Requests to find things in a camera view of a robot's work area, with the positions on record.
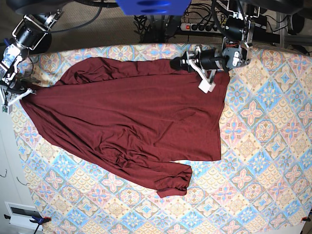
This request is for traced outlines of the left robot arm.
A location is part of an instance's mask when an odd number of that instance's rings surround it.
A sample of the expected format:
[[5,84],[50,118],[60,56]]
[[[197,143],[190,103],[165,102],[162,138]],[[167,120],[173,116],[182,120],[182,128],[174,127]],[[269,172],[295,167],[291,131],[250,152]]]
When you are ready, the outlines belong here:
[[216,13],[217,1],[212,1],[211,14],[214,24],[223,35],[222,46],[203,50],[197,45],[193,51],[187,51],[181,57],[170,61],[171,68],[197,72],[201,78],[199,89],[204,93],[212,92],[215,87],[214,78],[217,71],[228,72],[235,68],[248,65],[251,62],[254,33],[253,18],[259,13],[253,13],[251,7],[243,7],[241,1],[235,0],[234,7],[230,8],[228,1],[228,18],[221,24]]

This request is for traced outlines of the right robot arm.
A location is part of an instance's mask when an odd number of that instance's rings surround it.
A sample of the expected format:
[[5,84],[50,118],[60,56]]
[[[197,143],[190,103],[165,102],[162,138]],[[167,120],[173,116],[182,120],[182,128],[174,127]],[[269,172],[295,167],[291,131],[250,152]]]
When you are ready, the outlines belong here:
[[13,41],[8,42],[0,62],[0,111],[10,114],[13,104],[23,97],[34,94],[35,91],[27,86],[18,65],[29,58],[51,31],[58,21],[62,10],[35,15],[25,15],[12,32]]

